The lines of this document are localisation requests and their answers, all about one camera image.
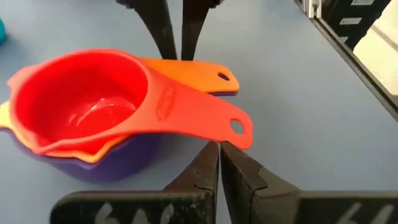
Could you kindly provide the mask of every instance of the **red measuring cup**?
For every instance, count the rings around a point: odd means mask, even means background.
[[[180,84],[124,52],[82,50],[28,67],[8,82],[12,124],[32,152],[95,154],[117,136],[179,133],[252,144],[241,109]],[[233,131],[237,121],[243,133]]]

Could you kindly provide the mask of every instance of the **blue table surface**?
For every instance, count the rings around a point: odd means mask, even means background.
[[[180,49],[182,1],[169,0]],[[137,14],[113,0],[0,2],[0,100],[18,69],[92,47],[160,57]],[[241,91],[226,98],[254,122],[248,154],[306,190],[396,190],[398,124],[293,0],[227,0],[211,10],[197,60],[228,66]],[[86,184],[17,150],[0,133],[0,222],[48,223],[53,204],[78,190],[159,190],[206,141],[173,136],[146,170],[120,183]],[[222,189],[218,223],[230,223]]]

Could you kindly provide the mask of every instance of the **embossed logo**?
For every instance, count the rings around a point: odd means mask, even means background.
[[[170,115],[175,101],[175,92],[175,86],[168,86],[160,95],[156,106],[156,118],[158,121],[163,121]]]

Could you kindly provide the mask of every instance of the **handle hole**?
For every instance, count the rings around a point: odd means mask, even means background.
[[[218,76],[219,76],[220,78],[222,78],[223,80],[225,80],[225,81],[229,81],[228,76],[224,75],[224,74],[221,73],[221,72],[218,73]]]
[[[243,125],[242,123],[240,123],[238,120],[231,120],[229,122],[229,125],[231,126],[232,130],[236,133],[236,134],[243,134],[244,133],[244,129],[243,129]]]

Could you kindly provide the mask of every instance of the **teal object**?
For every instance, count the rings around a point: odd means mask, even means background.
[[[0,19],[0,43],[6,39],[6,28],[4,27],[4,23]]]

